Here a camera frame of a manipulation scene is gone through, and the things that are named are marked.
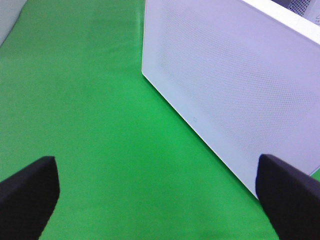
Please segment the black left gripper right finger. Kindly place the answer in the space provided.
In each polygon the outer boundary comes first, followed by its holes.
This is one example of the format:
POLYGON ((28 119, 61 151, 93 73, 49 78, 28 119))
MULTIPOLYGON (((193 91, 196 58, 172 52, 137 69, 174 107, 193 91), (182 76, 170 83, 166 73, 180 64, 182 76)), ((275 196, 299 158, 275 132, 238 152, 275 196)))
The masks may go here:
POLYGON ((255 192, 281 240, 320 238, 320 183, 271 154, 258 160, 255 192))

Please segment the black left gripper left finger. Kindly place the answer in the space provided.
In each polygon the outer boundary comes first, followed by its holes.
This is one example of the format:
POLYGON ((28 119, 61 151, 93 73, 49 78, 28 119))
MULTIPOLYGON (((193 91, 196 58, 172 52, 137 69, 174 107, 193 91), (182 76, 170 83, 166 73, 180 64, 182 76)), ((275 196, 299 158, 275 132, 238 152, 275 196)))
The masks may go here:
POLYGON ((43 156, 0 182, 0 238, 38 240, 60 197, 54 156, 43 156))

